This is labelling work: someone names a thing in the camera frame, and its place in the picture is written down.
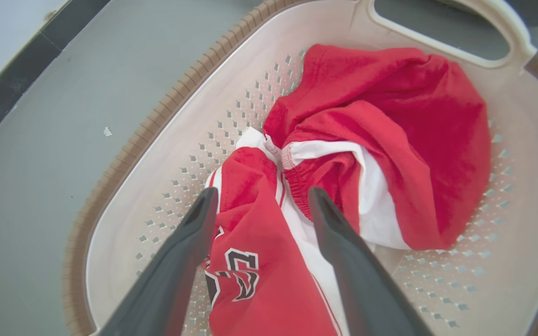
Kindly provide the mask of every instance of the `clothing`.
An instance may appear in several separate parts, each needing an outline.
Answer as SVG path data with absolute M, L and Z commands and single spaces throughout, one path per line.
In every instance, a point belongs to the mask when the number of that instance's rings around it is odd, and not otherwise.
M 220 191 L 203 264 L 216 336 L 349 334 L 310 187 L 369 246 L 446 249 L 489 177 L 484 101 L 456 63 L 418 49 L 311 47 L 263 131 L 207 181 Z

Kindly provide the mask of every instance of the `basket handle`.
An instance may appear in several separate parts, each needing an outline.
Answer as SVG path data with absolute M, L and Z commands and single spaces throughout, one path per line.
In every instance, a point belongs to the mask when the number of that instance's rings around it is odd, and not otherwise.
M 526 63 L 536 54 L 537 49 L 530 41 L 529 30 L 514 9 L 504 0 L 454 0 L 487 19 L 504 36 L 510 45 L 508 55 L 499 60 L 487 60 L 482 57 L 467 53 L 448 44 L 442 43 L 431 37 L 415 32 L 398 23 L 390 21 L 375 10 L 376 0 L 365 0 L 369 19 L 376 24 L 398 32 L 408 38 L 444 53 L 482 66 L 484 68 L 500 68 L 502 66 L 516 66 L 523 68 Z

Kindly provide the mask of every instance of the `ventilation hole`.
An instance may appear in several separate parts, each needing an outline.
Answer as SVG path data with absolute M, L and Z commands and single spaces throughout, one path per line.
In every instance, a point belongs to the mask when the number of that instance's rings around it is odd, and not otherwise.
M 510 156 L 510 151 L 507 149 L 504 149 L 500 154 L 499 157 L 502 159 L 507 159 Z
M 482 267 L 477 267 L 472 270 L 472 273 L 476 276 L 482 276 L 483 274 L 485 274 L 485 270 Z

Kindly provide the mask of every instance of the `white fabric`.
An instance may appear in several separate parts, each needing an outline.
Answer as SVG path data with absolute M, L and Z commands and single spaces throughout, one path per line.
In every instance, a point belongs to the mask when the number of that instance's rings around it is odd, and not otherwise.
M 244 131 L 244 134 L 242 134 L 241 138 L 235 143 L 235 149 L 241 147 L 258 148 L 263 151 L 263 153 L 265 153 L 265 155 L 275 164 L 277 164 L 280 160 L 279 156 L 273 155 L 273 153 L 269 151 L 267 146 L 265 146 L 265 137 L 263 136 L 263 134 L 252 127 Z
M 222 167 L 219 167 L 217 170 L 215 170 L 215 172 L 211 173 L 211 175 L 209 175 L 207 178 L 207 181 L 205 181 L 205 188 L 217 188 L 217 213 L 219 213 L 219 209 L 221 208 L 221 168 Z M 211 185 L 211 178 L 213 178 L 213 174 L 215 174 L 215 178 L 213 179 L 213 185 Z
M 289 170 L 305 160 L 342 152 L 351 152 L 361 164 L 358 201 L 361 238 L 373 251 L 374 244 L 395 249 L 410 249 L 402 238 L 385 175 L 365 147 L 350 141 L 291 142 L 282 149 L 282 165 L 284 169 Z

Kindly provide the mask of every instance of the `printed number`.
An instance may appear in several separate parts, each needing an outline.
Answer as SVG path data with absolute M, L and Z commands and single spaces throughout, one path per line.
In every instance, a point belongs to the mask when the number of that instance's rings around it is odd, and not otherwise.
M 255 272 L 259 269 L 258 255 L 231 248 L 226 252 L 226 263 L 228 272 L 215 272 L 215 274 L 212 274 L 205 270 L 207 288 L 211 297 L 211 307 L 215 306 L 215 301 L 221 292 L 219 276 L 231 278 L 230 274 L 232 274 L 240 286 L 240 294 L 233 301 L 248 300 L 255 295 L 256 284 L 259 282 L 259 274 Z
M 259 270 L 259 256 L 256 253 L 242 252 L 231 248 L 226 252 L 228 269 L 240 285 L 240 295 L 233 301 L 247 300 L 255 294 L 259 274 L 253 270 Z

